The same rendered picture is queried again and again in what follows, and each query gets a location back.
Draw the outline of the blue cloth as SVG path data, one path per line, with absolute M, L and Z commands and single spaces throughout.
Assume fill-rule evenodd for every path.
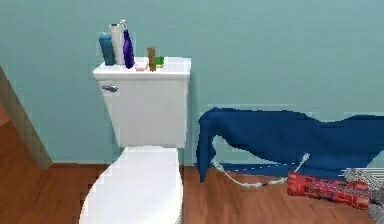
M 200 180 L 216 156 L 213 139 L 277 163 L 303 164 L 310 176 L 336 177 L 346 168 L 365 168 L 384 151 L 384 116 L 354 115 L 322 122 L 301 112 L 214 107 L 199 118 L 196 166 Z

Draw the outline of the brown cardboard tube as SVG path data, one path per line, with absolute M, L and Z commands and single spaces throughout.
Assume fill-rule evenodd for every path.
M 155 56 L 155 47 L 148 47 L 148 65 L 151 72 L 156 71 L 156 56 Z

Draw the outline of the white paper roll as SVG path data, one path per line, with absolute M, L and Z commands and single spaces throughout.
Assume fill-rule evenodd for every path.
M 110 24 L 111 41 L 115 53 L 116 63 L 118 65 L 124 65 L 124 54 L 123 54 L 123 26 L 120 23 Z

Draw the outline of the red patterned box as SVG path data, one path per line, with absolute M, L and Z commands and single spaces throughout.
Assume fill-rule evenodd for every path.
M 327 200 L 360 210 L 367 210 L 371 202 L 368 185 L 362 181 L 318 179 L 296 172 L 288 173 L 287 194 Z

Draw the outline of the white toilet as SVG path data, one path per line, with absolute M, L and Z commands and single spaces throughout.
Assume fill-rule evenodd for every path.
M 78 224 L 182 224 L 191 67 L 189 58 L 166 57 L 154 72 L 93 70 L 122 152 L 90 188 Z

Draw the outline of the purple spray bottle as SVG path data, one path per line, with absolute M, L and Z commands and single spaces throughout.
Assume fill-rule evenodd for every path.
M 123 26 L 123 35 L 124 35 L 124 44 L 123 44 L 123 56 L 125 61 L 125 66 L 127 69 L 131 69 L 134 64 L 134 53 L 133 45 L 128 31 L 127 21 L 122 19 L 120 24 Z

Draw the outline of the grey striped cloth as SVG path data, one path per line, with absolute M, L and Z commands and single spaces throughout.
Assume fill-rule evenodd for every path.
M 367 196 L 371 203 L 367 212 L 376 224 L 384 224 L 384 182 L 364 169 L 347 168 L 343 176 L 347 182 L 361 181 L 368 185 Z

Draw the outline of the teal bottle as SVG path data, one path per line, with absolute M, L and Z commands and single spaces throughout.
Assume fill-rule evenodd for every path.
M 99 44 L 102 51 L 103 59 L 106 66 L 113 66 L 116 64 L 114 50 L 111 41 L 111 35 L 103 32 L 99 36 Z

